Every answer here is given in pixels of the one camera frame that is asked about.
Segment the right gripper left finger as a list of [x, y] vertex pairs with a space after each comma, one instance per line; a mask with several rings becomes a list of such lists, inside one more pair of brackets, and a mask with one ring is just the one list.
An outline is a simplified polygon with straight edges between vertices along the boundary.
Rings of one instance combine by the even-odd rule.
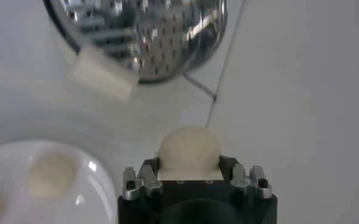
[[134, 201], [140, 198], [141, 188], [147, 197], [163, 194], [163, 182], [158, 179], [159, 158], [144, 160], [139, 173], [133, 167], [126, 167], [123, 171], [122, 198]]

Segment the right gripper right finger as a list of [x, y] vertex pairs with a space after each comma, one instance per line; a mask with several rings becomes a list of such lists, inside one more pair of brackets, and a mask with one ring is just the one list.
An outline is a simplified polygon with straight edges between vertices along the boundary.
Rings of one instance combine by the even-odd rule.
[[262, 166], [252, 166], [247, 175], [244, 165], [236, 158], [220, 156], [219, 168], [223, 179], [243, 196], [252, 194], [260, 200], [272, 198], [272, 186]]

